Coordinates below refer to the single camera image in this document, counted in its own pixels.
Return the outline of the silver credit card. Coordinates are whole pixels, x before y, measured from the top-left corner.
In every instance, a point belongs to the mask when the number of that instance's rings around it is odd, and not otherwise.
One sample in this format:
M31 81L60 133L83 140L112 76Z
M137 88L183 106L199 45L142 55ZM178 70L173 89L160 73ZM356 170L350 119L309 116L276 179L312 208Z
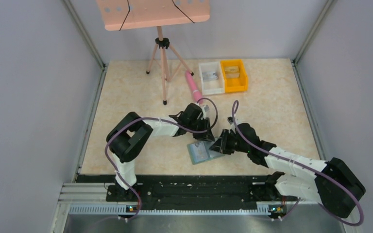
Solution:
M192 151L192 155L196 160L204 160L209 158L209 147L211 146L211 142L208 141L199 141L196 143L193 143L190 146L190 149Z
M202 80L204 82L214 81L218 78L218 73L216 71L205 71L202 73Z

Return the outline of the green card holder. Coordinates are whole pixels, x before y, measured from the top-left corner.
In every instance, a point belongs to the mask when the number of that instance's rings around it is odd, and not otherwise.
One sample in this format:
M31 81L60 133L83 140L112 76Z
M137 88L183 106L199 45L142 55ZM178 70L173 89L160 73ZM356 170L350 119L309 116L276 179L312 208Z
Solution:
M191 163L197 165L207 161L211 161L217 158L221 158L224 154L210 150L210 147L214 144L211 141L196 141L188 144L187 150L190 156Z

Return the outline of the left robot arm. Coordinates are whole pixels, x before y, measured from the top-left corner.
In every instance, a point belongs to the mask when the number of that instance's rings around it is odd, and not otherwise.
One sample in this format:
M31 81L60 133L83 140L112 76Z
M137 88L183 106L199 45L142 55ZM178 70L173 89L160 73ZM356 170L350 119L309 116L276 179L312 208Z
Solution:
M116 184L127 191L136 184L135 159L151 137L178 137L191 133L198 141L214 141L211 122L197 103L167 117L141 117L129 112L107 135L105 155L114 167Z

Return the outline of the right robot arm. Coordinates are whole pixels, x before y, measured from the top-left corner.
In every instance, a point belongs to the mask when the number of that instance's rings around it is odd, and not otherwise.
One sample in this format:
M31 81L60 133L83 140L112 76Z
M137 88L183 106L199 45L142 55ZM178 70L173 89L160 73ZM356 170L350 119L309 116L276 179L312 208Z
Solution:
M306 158L261 140L248 123L224 129L210 147L221 154L243 152L255 164L274 169L268 185L282 196L294 196L321 204L333 215L346 218L366 193L349 167L336 157L330 161Z

